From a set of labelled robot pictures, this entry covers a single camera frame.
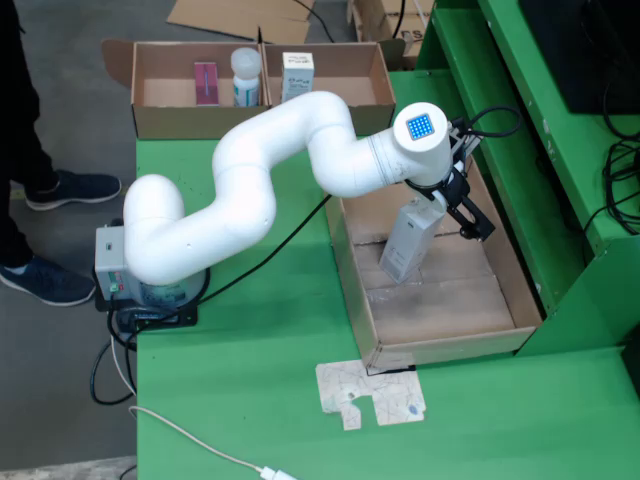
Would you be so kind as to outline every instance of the green metal frame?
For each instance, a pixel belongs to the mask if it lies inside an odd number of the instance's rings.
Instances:
[[[635,295],[640,238],[603,213],[588,241],[565,226],[549,180],[537,168],[542,142],[578,220],[584,226],[604,203],[601,170],[616,138],[599,115],[569,112],[558,92],[518,0],[440,0],[431,16],[415,72],[397,73],[394,85],[433,87],[432,101],[457,99],[452,112],[473,116],[496,104],[521,105],[533,127],[501,139],[485,139],[477,155],[512,240],[522,253],[546,320],[521,353],[547,353],[620,343],[640,320]],[[399,108],[402,107],[399,97]],[[512,118],[484,117],[478,128],[500,131]],[[617,116],[620,128],[638,130],[638,116]],[[637,189],[629,180],[620,196]],[[585,267],[584,256],[594,256]]]

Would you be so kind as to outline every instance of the open cardboard box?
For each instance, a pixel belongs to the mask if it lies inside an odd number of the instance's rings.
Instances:
[[[471,199],[496,229],[465,240],[445,217],[419,271],[402,285],[378,266],[398,209],[413,192],[393,185],[332,198],[327,218],[358,348],[368,368],[398,369],[519,349],[542,323],[482,176],[469,171]]]
[[[396,99],[377,43],[262,45],[269,105],[282,99],[282,53],[313,55],[313,90],[335,93],[349,105],[358,135],[389,128]]]
[[[234,106],[231,54],[256,43],[126,42],[104,40],[107,72],[131,88],[136,134],[141,139],[222,138],[230,129],[268,108],[264,71],[260,106]],[[216,62],[220,106],[197,107],[195,62]]]

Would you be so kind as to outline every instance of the concrete floor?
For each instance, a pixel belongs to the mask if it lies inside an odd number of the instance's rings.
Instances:
[[[100,41],[236,40],[165,23],[174,0],[16,3],[41,97],[37,129],[45,149],[59,168],[118,175],[125,185],[135,175],[128,91],[105,72]],[[316,11],[336,41],[355,40],[345,0],[318,0]],[[320,24],[311,22],[307,42],[326,42]],[[121,216],[123,202],[35,213],[16,197],[11,214],[33,249],[87,275],[95,228]],[[104,315],[91,304],[56,309],[0,286],[0,471],[135,453],[126,407],[100,407],[89,397],[91,366],[107,340]],[[112,362],[103,364],[98,391],[105,398],[124,392]]]

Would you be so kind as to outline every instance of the sneaker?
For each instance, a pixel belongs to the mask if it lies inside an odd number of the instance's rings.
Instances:
[[[96,290],[92,280],[38,256],[33,257],[20,275],[0,266],[0,282],[55,307],[80,305]]]
[[[120,180],[110,175],[78,175],[57,170],[58,185],[47,191],[25,189],[27,205],[36,211],[52,210],[71,202],[100,203],[115,198],[122,189]]]

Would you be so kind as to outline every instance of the paper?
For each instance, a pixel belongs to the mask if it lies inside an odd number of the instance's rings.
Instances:
[[[367,375],[362,360],[325,363],[316,367],[324,413],[340,413],[345,430],[358,430],[362,415],[351,402],[371,396],[378,425],[419,422],[427,406],[416,372]]]

